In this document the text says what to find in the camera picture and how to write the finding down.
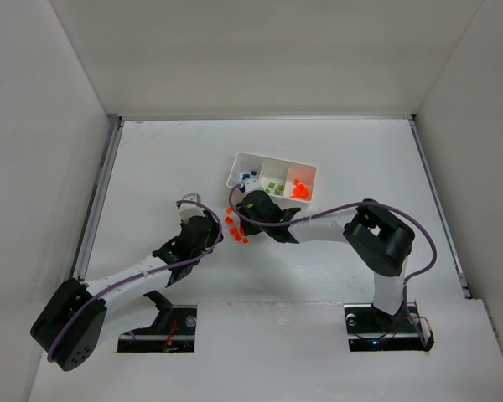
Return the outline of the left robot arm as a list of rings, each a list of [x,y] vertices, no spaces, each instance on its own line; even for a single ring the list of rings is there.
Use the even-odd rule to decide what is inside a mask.
[[[206,211],[130,268],[92,282],[62,282],[36,318],[31,337],[49,362],[65,372],[76,369],[94,352],[110,313],[183,280],[221,240],[220,219]]]

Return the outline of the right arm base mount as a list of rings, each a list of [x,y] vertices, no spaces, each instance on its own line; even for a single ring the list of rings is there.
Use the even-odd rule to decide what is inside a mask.
[[[428,319],[409,302],[390,316],[371,304],[344,305],[345,324],[351,352],[429,352],[434,344]]]

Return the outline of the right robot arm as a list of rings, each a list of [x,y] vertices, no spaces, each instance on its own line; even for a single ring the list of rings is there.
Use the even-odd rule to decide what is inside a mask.
[[[282,244],[323,241],[351,246],[374,273],[372,306],[389,316],[401,309],[415,233],[377,201],[365,199],[354,207],[313,215],[300,208],[282,209],[266,192],[253,190],[233,208],[246,235],[265,233]]]

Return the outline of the large orange round lego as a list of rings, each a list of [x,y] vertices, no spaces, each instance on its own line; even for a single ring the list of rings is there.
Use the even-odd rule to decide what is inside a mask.
[[[309,190],[303,184],[295,185],[293,188],[292,198],[296,199],[307,199],[309,197]]]

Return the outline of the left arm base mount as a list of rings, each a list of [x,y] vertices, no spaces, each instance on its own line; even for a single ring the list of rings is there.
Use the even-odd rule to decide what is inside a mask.
[[[196,305],[174,305],[158,291],[144,295],[158,314],[147,327],[119,336],[118,353],[193,353],[198,318]]]

